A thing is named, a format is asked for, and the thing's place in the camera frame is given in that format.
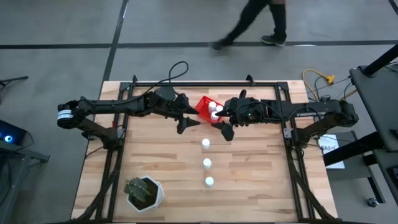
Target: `yellow cable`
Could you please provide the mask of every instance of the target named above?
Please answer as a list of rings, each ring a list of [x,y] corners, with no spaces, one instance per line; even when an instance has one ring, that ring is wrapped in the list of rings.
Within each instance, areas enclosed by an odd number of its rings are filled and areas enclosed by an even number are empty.
[[[314,90],[311,88],[311,86],[307,83],[306,79],[305,79],[305,73],[306,72],[314,72],[320,76],[322,76],[323,78],[325,78],[325,80],[329,83],[329,85],[333,84],[334,79],[336,78],[336,76],[334,75],[324,75],[314,69],[306,69],[303,71],[302,73],[302,79],[304,81],[304,84],[311,90],[312,94],[314,95],[316,101],[319,101],[318,96],[315,94]]]

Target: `concrete floor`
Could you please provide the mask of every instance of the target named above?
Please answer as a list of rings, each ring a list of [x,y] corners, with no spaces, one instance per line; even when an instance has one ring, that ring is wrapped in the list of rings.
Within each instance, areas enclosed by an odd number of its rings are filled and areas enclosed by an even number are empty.
[[[236,23],[242,0],[130,0],[120,43],[208,42],[222,37]],[[7,44],[110,44],[122,0],[0,0],[0,45]],[[398,17],[388,0],[288,0],[289,41],[397,40]],[[258,41],[272,32],[265,9],[238,41]],[[233,47],[215,55],[206,47],[117,49],[110,80],[160,80],[179,60],[190,64],[181,80],[299,80],[313,68],[347,78],[348,70],[366,65],[391,45],[318,47]],[[26,176],[13,214],[13,223],[49,223],[69,218],[86,140],[77,130],[57,127],[57,105],[81,95],[95,99],[109,49],[0,50],[0,79],[28,75],[1,92],[0,119],[29,130],[32,150],[51,154],[48,164]],[[308,74],[313,83],[315,74]],[[324,88],[333,98],[348,80]],[[348,98],[360,121],[351,129],[362,137],[374,126],[358,95]],[[336,128],[331,132],[346,131]],[[396,223],[397,205],[377,167],[386,204],[370,208],[366,179],[330,180],[340,218],[348,221]]]

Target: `cactus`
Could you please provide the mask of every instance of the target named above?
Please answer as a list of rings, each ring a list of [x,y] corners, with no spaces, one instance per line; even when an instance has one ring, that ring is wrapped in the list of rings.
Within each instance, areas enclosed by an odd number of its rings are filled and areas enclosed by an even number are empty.
[[[136,177],[131,180],[126,180],[124,193],[141,202],[146,202],[145,198],[151,195],[147,189],[148,185],[142,179]]]

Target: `potted plant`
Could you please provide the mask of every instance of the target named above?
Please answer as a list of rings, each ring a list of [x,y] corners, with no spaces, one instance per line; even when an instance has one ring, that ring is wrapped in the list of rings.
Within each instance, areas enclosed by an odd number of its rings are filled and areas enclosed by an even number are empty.
[[[127,202],[137,212],[157,208],[164,198],[164,191],[161,184],[148,175],[126,180],[124,193],[127,194]]]

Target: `white paper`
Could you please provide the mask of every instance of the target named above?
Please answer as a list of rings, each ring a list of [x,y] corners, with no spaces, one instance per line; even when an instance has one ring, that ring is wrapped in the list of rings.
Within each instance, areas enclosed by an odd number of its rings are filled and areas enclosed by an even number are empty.
[[[324,134],[318,141],[319,146],[323,149],[323,153],[326,154],[328,152],[331,152],[335,149],[338,149],[338,141],[335,140],[336,135],[335,134]],[[344,169],[344,162],[340,161],[332,165],[328,165],[326,167],[327,169]]]

